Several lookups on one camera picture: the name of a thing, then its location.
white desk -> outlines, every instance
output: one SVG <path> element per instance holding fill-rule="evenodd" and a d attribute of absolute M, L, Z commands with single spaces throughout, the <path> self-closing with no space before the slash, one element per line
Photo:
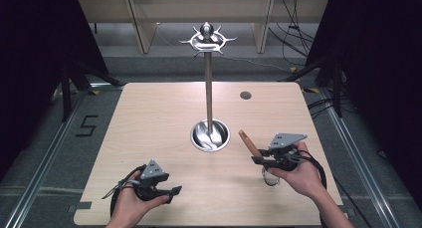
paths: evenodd
<path fill-rule="evenodd" d="M 242 92 L 252 98 L 243 100 Z M 282 182 L 270 187 L 238 135 L 244 130 L 258 148 L 276 132 L 305 133 L 310 153 L 324 167 L 328 192 L 342 205 L 317 131 L 295 83 L 213 83 L 213 114 L 231 138 L 217 152 L 203 152 L 190 130 L 206 118 L 204 83 L 146 83 L 124 87 L 82 202 L 79 225 L 105 225 L 110 198 L 102 197 L 139 165 L 151 159 L 170 174 L 158 188 L 182 185 L 169 205 L 150 211 L 140 222 L 151 226 L 300 226 L 318 225 L 310 199 Z"/>

brown wooden stick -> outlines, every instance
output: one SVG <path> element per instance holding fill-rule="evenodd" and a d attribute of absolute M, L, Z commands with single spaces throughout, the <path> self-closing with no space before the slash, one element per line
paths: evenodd
<path fill-rule="evenodd" d="M 251 151 L 252 155 L 262 157 L 261 152 L 255 146 L 255 144 L 251 141 L 251 139 L 245 134 L 244 131 L 240 130 L 239 135 L 242 138 L 243 142 L 245 143 L 246 147 L 248 147 L 249 151 Z"/>

vertical rod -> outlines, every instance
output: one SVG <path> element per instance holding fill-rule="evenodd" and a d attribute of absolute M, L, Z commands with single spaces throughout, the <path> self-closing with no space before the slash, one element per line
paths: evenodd
<path fill-rule="evenodd" d="M 207 125 L 208 135 L 212 133 L 212 69 L 211 69 L 211 52 L 204 52 L 205 62 L 205 92 L 207 94 Z"/>

round metal base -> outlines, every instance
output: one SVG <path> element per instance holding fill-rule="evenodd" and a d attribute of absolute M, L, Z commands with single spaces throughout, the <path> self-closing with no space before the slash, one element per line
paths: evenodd
<path fill-rule="evenodd" d="M 217 119 L 212 120 L 213 129 L 208 133 L 207 119 L 196 123 L 190 132 L 190 139 L 196 148 L 202 151 L 218 151 L 227 145 L 230 130 L 227 125 Z"/>

table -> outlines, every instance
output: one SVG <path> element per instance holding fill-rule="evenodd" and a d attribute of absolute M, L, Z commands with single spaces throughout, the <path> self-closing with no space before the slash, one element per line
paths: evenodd
<path fill-rule="evenodd" d="M 240 97 L 251 93 L 249 100 Z M 170 174 L 158 188 L 182 185 L 169 205 L 140 222 L 151 226 L 318 225 L 316 206 L 287 183 L 268 186 L 238 135 L 242 129 L 258 148 L 277 132 L 305 133 L 310 153 L 324 167 L 328 192 L 342 205 L 317 131 L 296 83 L 213 83 L 213 117 L 230 129 L 227 146 L 197 149 L 190 140 L 195 123 L 206 118 L 205 84 L 127 84 L 120 96 L 79 209 L 78 225 L 105 225 L 110 198 L 102 197 L 139 165 L 154 159 Z"/>

